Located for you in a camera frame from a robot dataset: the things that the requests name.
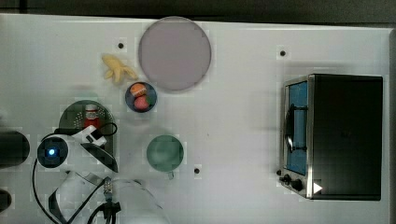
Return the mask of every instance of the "black cable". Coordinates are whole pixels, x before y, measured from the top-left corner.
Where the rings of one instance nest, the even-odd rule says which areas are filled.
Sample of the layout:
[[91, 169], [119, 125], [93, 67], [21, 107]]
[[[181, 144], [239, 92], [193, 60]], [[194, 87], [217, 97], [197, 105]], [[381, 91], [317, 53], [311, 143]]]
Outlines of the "black cable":
[[90, 219], [88, 219], [87, 224], [91, 224], [93, 222], [93, 219], [96, 217], [96, 214], [98, 214], [98, 212], [103, 211], [105, 209], [105, 204], [102, 203], [99, 207], [97, 207], [92, 214], [90, 215]]
[[35, 164], [33, 165], [33, 173], [32, 173], [32, 185], [33, 185], [33, 194], [35, 195], [35, 201], [38, 203], [38, 206], [40, 206], [41, 210], [44, 212], [44, 214], [47, 215], [47, 217], [55, 224], [60, 224], [57, 222], [44, 208], [43, 204], [38, 200], [37, 192], [35, 190], [35, 168], [37, 167], [37, 159], [35, 159]]
[[106, 220], [106, 224], [110, 224], [110, 217]]
[[117, 212], [113, 212], [113, 216], [111, 217], [111, 224], [116, 224], [116, 213]]
[[114, 131], [113, 133], [103, 133], [103, 132], [102, 132], [102, 135], [103, 135], [103, 136], [111, 136], [111, 135], [115, 134], [115, 133], [117, 132], [117, 130], [119, 129], [119, 127], [117, 126], [117, 124], [115, 124], [114, 122], [109, 122], [109, 123], [105, 123], [105, 124], [102, 124], [101, 126], [99, 126], [98, 130], [103, 129], [104, 127], [106, 127], [106, 126], [109, 125], [109, 124], [111, 124], [111, 125], [113, 125], [113, 126], [115, 127], [115, 131]]

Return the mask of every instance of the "teal cup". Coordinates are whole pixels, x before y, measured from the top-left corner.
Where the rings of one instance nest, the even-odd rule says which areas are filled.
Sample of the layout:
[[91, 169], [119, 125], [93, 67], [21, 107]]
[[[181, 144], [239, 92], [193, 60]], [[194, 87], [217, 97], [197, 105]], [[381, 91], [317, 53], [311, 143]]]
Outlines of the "teal cup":
[[148, 144], [147, 157], [150, 166], [174, 178], [173, 171], [183, 161], [184, 151], [181, 143], [170, 135], [161, 135]]

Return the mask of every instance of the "black appliance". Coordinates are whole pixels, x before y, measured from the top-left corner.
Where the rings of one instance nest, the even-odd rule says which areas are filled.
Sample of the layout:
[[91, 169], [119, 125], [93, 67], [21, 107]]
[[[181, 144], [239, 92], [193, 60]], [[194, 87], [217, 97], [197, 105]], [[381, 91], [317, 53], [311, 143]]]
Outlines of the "black appliance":
[[297, 78], [283, 105], [284, 187], [313, 200], [381, 199], [382, 77]]

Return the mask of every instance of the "blue light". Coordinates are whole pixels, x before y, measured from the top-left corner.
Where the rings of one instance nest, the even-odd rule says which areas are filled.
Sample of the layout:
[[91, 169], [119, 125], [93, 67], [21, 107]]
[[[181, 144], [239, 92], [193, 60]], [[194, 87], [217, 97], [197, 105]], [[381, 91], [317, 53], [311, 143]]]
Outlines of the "blue light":
[[49, 155], [50, 155], [50, 156], [53, 156], [54, 154], [55, 154], [55, 149], [50, 149], [50, 150], [49, 150]]

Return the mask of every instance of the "gray object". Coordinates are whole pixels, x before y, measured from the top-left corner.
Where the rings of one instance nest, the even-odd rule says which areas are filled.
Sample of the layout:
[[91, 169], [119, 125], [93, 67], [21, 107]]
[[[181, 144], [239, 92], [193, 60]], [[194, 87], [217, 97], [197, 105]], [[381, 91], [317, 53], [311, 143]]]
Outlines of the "gray object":
[[140, 40], [140, 66], [150, 81], [167, 90], [194, 86], [204, 77], [210, 61], [211, 48], [205, 32], [185, 18], [161, 19]]

